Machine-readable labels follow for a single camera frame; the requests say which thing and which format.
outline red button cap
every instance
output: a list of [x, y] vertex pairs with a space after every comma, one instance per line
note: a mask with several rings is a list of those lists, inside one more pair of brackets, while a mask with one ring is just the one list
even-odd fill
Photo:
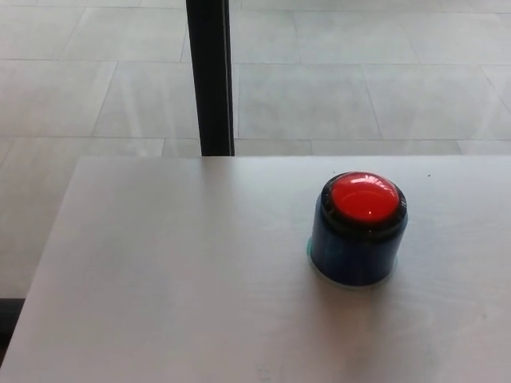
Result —
[[384, 220], [399, 204], [394, 184], [365, 172], [340, 176], [331, 186], [331, 197], [340, 212], [364, 223]]

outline table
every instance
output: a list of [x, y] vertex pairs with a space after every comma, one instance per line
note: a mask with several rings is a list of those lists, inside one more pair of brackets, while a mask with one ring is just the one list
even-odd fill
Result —
[[[305, 251], [349, 170], [408, 199], [373, 291]], [[510, 174], [511, 157], [85, 159], [0, 382], [509, 382]]]

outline red button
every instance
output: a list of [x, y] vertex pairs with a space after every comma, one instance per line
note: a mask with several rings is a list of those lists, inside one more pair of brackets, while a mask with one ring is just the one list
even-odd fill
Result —
[[331, 187], [331, 196], [335, 207], [344, 215], [365, 223], [387, 218], [399, 204], [394, 184], [365, 172], [339, 177]]

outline black pole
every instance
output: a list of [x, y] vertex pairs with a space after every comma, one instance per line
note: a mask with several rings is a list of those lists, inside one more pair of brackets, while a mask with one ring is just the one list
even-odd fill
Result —
[[203, 156], [234, 156], [228, 0], [186, 0]]

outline gray floor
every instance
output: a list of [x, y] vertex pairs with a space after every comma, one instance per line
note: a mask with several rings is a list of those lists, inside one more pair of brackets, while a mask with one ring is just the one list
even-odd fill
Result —
[[[510, 154], [511, 0], [234, 0], [239, 155]], [[0, 0], [0, 297], [80, 156], [197, 156], [184, 0]]]

